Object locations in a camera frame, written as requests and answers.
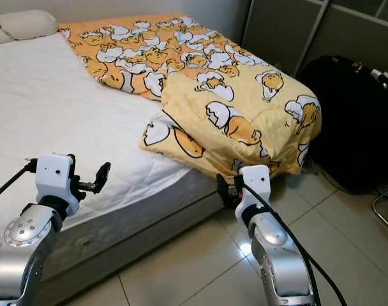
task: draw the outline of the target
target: metal frame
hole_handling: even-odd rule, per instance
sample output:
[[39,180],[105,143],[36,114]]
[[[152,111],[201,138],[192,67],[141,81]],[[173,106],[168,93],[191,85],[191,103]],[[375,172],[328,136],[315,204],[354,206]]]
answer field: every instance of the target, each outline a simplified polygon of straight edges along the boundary
[[388,227],[388,221],[384,218],[384,216],[377,210],[377,202],[379,201],[379,199],[381,198],[384,198],[384,196],[388,194],[388,190],[386,192],[384,192],[383,194],[381,194],[380,196],[378,196],[377,198],[375,198],[375,200],[373,201],[373,211],[374,213],[377,215],[377,217],[379,217],[381,219],[381,221],[384,222],[385,225],[387,225]]

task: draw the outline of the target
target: bag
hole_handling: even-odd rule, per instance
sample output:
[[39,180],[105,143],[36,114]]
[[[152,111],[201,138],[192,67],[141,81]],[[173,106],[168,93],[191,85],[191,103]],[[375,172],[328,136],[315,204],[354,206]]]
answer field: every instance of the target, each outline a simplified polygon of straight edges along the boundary
[[359,62],[323,56],[298,79],[322,106],[322,132],[309,148],[313,160],[352,193],[387,181],[388,78],[376,80]]

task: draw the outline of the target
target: white tile floor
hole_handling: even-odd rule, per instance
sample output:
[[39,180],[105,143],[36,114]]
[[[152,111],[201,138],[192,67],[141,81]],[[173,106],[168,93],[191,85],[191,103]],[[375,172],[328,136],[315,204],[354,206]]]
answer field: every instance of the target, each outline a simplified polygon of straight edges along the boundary
[[[272,206],[349,306],[388,306],[388,230],[372,199],[337,191],[321,175],[272,182]],[[66,305],[266,305],[248,243],[233,211],[222,210]],[[322,305],[338,305],[319,275],[317,282]]]

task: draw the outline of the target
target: wire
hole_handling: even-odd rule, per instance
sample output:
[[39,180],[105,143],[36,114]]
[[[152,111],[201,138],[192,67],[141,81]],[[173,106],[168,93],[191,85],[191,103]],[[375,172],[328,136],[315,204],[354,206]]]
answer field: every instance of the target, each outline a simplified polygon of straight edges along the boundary
[[307,252],[307,250],[301,245],[301,243],[298,241],[298,239],[292,233],[292,231],[289,229],[289,227],[282,221],[282,219],[278,215],[278,213],[276,213],[272,209],[272,207],[268,203],[266,203],[265,200],[262,199],[259,196],[259,194],[257,194],[250,186],[246,185],[244,182],[242,183],[242,186],[245,189],[247,189],[254,197],[256,197],[256,199],[259,202],[261,202],[261,204],[263,204],[263,206],[273,215],[273,217],[285,229],[285,231],[288,233],[290,238],[292,238],[292,240],[294,241],[294,243],[297,246],[297,248],[300,250],[302,257],[303,257],[303,259],[306,262],[306,268],[308,269],[308,273],[309,273],[309,275],[311,277],[311,280],[312,280],[313,296],[315,297],[315,300],[316,300],[315,303],[317,304],[317,306],[320,306],[321,304],[320,304],[320,298],[319,298],[319,295],[318,295],[318,289],[317,289],[317,284],[316,284],[315,276],[313,274],[313,270],[311,269],[310,262],[313,263],[313,265],[316,267],[316,269],[323,275],[325,280],[330,284],[330,286],[332,287],[332,289],[336,293],[336,295],[337,295],[337,297],[338,297],[338,299],[340,301],[340,304],[342,304],[342,306],[347,306],[347,303],[346,303],[343,295],[341,294],[339,288],[337,287],[337,285],[328,276],[328,274],[323,270],[323,268],[311,257],[311,255]]
[[28,164],[26,164],[23,169],[21,169],[20,171],[18,171],[12,178],[10,178],[7,183],[5,183],[4,185],[2,185],[0,187],[0,194],[3,193],[5,191],[5,189],[7,189],[12,183],[14,183],[16,180],[19,179],[19,177],[21,175],[23,175],[26,171],[32,171],[33,170],[33,167],[34,167],[34,161],[35,160],[35,166],[36,166],[36,159],[32,159]]

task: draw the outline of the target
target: blanket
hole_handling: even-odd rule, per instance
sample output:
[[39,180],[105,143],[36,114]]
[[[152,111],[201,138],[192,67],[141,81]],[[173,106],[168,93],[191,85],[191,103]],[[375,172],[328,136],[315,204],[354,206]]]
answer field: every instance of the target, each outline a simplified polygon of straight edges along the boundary
[[60,24],[97,81],[162,103],[140,146],[229,179],[266,164],[299,173],[320,131],[320,105],[303,84],[188,16]]

